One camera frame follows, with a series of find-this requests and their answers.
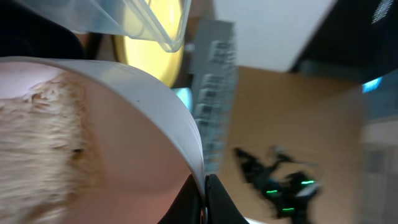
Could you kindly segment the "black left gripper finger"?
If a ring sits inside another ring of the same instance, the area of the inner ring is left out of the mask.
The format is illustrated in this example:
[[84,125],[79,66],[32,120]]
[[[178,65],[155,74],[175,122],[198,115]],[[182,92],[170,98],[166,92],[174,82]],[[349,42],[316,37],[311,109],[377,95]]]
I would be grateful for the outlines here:
[[185,181],[159,224],[248,224],[219,178],[205,177],[205,196],[201,197],[192,176]]

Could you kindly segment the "pink white bowl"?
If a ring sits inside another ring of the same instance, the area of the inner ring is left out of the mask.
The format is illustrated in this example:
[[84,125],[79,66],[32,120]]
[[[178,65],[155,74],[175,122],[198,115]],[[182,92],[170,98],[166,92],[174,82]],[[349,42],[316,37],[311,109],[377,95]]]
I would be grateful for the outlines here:
[[159,223],[189,176],[205,196],[198,128],[178,96],[142,70],[107,61],[4,57],[1,99],[64,73],[87,82],[104,182],[60,223]]

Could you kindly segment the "rice food scraps pile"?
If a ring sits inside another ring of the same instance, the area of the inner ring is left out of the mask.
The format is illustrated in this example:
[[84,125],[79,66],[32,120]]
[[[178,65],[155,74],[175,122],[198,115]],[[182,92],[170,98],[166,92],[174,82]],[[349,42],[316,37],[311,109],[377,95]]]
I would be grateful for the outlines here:
[[1,99],[2,223],[60,223],[103,185],[86,84],[64,73]]

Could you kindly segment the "light blue bowl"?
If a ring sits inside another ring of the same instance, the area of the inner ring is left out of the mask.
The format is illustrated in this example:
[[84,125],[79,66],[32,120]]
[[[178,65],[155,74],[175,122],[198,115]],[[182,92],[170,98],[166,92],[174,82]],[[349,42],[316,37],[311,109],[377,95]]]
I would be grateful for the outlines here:
[[180,98],[183,104],[189,111],[192,111],[192,91],[191,89],[185,88],[173,88],[174,93]]

